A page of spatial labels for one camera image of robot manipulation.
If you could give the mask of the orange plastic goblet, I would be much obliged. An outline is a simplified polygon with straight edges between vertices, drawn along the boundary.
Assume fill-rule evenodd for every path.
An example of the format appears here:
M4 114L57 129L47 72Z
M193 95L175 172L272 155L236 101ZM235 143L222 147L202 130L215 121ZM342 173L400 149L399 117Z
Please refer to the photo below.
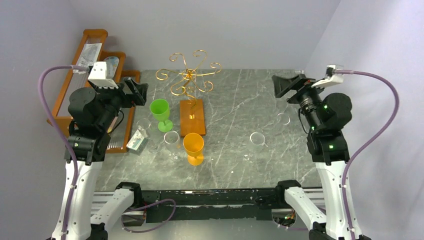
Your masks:
M189 133L183 139L183 147L187 153L188 163L198 166L204 161L204 139L198 133Z

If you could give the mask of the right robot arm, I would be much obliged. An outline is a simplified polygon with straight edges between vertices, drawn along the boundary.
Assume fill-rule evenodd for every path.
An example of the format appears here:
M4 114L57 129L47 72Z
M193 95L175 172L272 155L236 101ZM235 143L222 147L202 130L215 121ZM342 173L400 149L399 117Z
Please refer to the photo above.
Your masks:
M342 129L352 119L351 99L337 92L321 99L323 90L315 88L316 81L303 74L291 78L273 75L271 79L276 98L295 91L286 101L299 105L298 114L304 115L309 125L307 148L320 177L325 212L306 196L296 180L278 183L276 204L294 210L311 240L367 240L356 219L349 176L345 173L350 154Z

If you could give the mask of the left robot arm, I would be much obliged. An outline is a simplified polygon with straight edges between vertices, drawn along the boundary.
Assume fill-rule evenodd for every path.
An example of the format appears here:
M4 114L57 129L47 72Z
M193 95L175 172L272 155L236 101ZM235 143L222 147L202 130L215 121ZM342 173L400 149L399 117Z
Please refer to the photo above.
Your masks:
M147 83L128 77L112 87L91 83L70 95L65 190L51 239L105 240L124 211L144 206L140 185L121 182L99 212L91 213L97 178L111 140L108 129L121 109L146 104L148 88Z

